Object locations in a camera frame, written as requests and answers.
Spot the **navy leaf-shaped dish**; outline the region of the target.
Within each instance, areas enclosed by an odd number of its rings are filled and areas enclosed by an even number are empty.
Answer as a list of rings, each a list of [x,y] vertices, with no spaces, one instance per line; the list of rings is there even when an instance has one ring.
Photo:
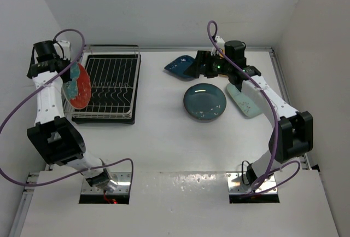
[[[182,79],[192,79],[191,76],[188,76],[184,73],[189,66],[192,65],[192,63],[195,61],[195,59],[192,56],[189,55],[182,55],[178,58],[174,59],[172,62],[167,64],[164,69],[173,74],[176,77],[182,78]]]

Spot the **red teal floral plate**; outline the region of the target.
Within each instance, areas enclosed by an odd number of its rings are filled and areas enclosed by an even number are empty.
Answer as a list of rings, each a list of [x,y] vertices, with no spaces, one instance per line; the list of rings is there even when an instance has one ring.
[[[70,68],[70,76],[71,80],[62,86],[63,94],[73,108],[83,109],[89,104],[92,94],[89,74],[80,63],[75,63]]]

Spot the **dark teal round plate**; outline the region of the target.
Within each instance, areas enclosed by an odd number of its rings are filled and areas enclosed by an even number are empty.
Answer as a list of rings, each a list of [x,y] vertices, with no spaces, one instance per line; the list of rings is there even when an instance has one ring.
[[[227,105],[221,89],[210,83],[191,86],[184,94],[185,110],[195,119],[210,122],[220,117]]]

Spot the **pale green rectangular plate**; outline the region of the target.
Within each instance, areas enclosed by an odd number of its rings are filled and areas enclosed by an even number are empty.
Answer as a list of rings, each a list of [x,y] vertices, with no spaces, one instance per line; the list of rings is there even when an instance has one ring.
[[[231,83],[226,86],[226,91],[236,106],[247,118],[255,118],[262,114],[261,109]]]

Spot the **yellow dotted scalloped plate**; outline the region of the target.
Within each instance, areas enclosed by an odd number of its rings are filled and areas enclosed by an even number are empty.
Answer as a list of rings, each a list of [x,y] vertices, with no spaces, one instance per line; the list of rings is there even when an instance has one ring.
[[[226,66],[228,62],[221,54],[218,54],[217,56],[218,56],[218,62],[217,62],[218,76],[221,78],[227,78],[227,75],[225,73],[226,73]]]

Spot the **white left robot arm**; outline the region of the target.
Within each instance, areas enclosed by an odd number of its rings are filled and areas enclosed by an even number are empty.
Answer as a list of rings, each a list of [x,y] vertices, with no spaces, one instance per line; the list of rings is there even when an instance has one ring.
[[[117,180],[102,159],[87,152],[82,135],[64,115],[62,87],[70,81],[71,73],[59,73],[70,62],[69,41],[34,44],[27,77],[36,87],[37,115],[27,136],[47,164],[69,166],[82,174],[90,187],[112,193]]]

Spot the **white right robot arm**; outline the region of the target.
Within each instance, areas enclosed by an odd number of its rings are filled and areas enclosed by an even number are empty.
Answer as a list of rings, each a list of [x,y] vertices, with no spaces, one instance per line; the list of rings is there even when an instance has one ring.
[[[214,48],[215,52],[198,51],[184,73],[193,78],[227,76],[232,85],[259,107],[273,128],[268,151],[249,164],[242,176],[250,194],[254,194],[273,172],[312,150],[313,117],[308,111],[300,112],[285,102],[261,72],[247,64],[244,42],[227,41],[224,48],[217,45]]]

